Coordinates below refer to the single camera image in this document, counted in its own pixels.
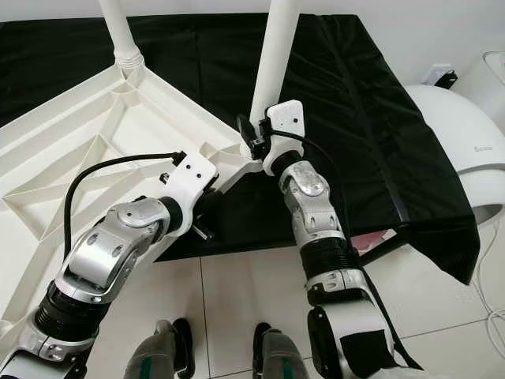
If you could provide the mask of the white plastic table leg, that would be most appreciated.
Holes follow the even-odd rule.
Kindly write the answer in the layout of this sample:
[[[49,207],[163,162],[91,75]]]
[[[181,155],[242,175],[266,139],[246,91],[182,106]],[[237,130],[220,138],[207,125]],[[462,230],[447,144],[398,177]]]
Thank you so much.
[[[249,121],[252,124],[257,124],[266,117],[268,106],[278,103],[301,4],[302,0],[270,2],[264,26],[262,54],[257,66],[255,90],[250,104]]]
[[[124,76],[140,75],[144,57],[136,44],[122,6],[122,0],[98,0],[106,28],[113,43],[113,57]]]

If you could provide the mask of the white plastic table top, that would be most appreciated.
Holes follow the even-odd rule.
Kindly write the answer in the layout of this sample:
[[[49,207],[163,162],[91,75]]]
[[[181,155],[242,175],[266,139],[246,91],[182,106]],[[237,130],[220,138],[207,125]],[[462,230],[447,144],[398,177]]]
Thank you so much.
[[[1,130],[0,340],[14,344],[64,260],[64,198],[83,169],[117,156],[148,155],[90,174],[73,195],[72,237],[113,205],[163,197],[165,152],[202,155],[213,188],[230,190],[262,171],[245,142],[151,69],[111,66],[18,117]]]

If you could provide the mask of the black tablecloth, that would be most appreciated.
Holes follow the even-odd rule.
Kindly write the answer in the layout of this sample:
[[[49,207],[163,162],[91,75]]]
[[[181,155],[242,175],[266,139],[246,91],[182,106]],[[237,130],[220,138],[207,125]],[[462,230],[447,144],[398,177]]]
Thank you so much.
[[[133,16],[152,72],[228,126],[249,112],[267,16]],[[103,19],[0,26],[0,111],[8,123],[113,65]],[[282,100],[302,102],[308,158],[346,202],[355,235],[394,230],[468,284],[480,238],[450,159],[356,15],[299,17]]]

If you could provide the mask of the grey robot right leg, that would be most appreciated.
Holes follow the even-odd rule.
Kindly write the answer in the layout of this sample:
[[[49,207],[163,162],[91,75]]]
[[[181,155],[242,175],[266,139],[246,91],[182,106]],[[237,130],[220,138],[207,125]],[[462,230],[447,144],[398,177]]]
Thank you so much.
[[[253,379],[308,379],[300,351],[289,336],[267,322],[253,335]]]

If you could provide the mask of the white round appliance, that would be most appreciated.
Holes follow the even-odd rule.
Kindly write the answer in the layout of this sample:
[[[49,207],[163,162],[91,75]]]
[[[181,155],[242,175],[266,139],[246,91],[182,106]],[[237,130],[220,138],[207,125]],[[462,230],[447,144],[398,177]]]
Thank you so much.
[[[505,134],[458,93],[431,85],[405,90],[457,172],[476,223],[505,216]]]

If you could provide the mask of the white rounded plastic container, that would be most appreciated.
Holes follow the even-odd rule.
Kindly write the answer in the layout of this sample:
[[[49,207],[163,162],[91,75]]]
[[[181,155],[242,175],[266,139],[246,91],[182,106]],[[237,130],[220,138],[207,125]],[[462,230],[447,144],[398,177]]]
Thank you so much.
[[[459,76],[452,90],[490,117],[505,117],[505,51],[486,51]]]

